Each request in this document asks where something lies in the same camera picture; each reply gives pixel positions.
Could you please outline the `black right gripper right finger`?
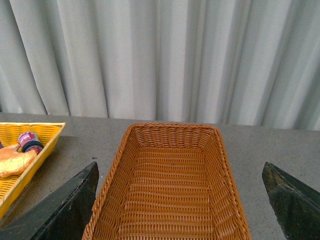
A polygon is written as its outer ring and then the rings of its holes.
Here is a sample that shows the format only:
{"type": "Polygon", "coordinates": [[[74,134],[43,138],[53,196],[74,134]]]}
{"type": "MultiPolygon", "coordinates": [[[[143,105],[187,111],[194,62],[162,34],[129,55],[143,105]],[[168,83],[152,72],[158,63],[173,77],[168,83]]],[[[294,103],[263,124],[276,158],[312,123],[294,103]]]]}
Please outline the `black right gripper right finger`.
{"type": "Polygon", "coordinates": [[[262,180],[284,236],[288,240],[320,238],[320,193],[266,162],[262,180]]]}

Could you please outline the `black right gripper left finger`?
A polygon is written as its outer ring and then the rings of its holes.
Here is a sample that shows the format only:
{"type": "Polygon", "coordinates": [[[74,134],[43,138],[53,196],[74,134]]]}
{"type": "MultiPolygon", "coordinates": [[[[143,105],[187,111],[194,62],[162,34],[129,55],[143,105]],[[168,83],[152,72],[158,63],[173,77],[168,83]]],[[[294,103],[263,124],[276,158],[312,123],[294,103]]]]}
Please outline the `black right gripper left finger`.
{"type": "Polygon", "coordinates": [[[92,215],[99,181],[92,162],[27,213],[1,228],[2,240],[80,240],[92,215]]]}

